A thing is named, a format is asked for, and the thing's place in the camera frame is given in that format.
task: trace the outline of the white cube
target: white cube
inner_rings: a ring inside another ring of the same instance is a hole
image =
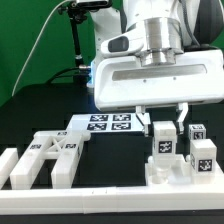
[[[214,179],[217,148],[210,139],[191,140],[191,175],[194,183],[210,183]]]
[[[153,122],[154,136],[175,136],[177,130],[172,121],[156,121]]]
[[[168,167],[176,154],[176,127],[172,121],[154,122],[152,154],[156,166]]]
[[[189,139],[200,140],[206,139],[206,128],[203,124],[191,124],[189,125]]]

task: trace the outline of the white block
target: white block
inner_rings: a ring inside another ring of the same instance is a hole
[[[3,187],[10,173],[18,162],[16,148],[6,149],[0,157],[0,189]]]
[[[196,184],[214,180],[217,148],[210,139],[191,140],[191,175]]]
[[[54,189],[71,188],[79,160],[83,150],[84,141],[90,139],[90,132],[70,132],[64,147],[51,173]]]
[[[188,137],[190,140],[206,139],[206,128],[203,124],[189,125]]]
[[[13,190],[30,189],[37,177],[43,163],[42,158],[45,149],[52,144],[49,136],[36,137],[24,152],[16,167],[10,174]]]
[[[177,134],[176,127],[172,121],[156,121],[153,122],[154,136],[175,136]]]

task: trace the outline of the white foam block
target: white foam block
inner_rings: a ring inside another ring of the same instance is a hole
[[[153,122],[155,137],[176,136],[176,127],[172,121],[155,121]]]
[[[0,189],[3,187],[10,173],[18,162],[16,148],[6,149],[0,157]]]
[[[189,125],[188,137],[190,140],[206,139],[206,128],[203,124]]]
[[[71,132],[51,173],[54,189],[71,188],[83,150],[83,143],[90,139],[90,132]]]
[[[51,146],[51,143],[52,140],[49,136],[34,138],[10,174],[13,190],[28,190],[32,187],[44,163],[43,152]]]

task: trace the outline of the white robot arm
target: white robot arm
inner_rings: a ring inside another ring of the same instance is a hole
[[[77,1],[87,8],[110,3]],[[106,8],[91,16],[96,57],[88,85],[94,88],[98,109],[135,109],[140,116],[146,108],[177,106],[181,123],[186,105],[224,98],[222,52],[203,45],[223,28],[220,0],[123,0],[120,12]]]

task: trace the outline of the black table surface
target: black table surface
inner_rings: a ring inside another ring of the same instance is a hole
[[[24,87],[0,108],[0,151],[16,147],[19,156],[37,131],[64,130],[74,114],[101,113],[93,95],[74,84]],[[175,108],[151,109],[153,121],[176,120]],[[224,104],[190,106],[185,134],[177,153],[189,153],[188,124],[204,124],[207,138],[217,146],[217,161],[224,168]],[[144,186],[144,164],[151,155],[152,139],[140,133],[92,134],[85,144],[73,187]],[[32,189],[52,188],[55,161],[46,161]],[[58,214],[0,216],[0,223],[224,223],[224,210],[167,211],[112,214]]]

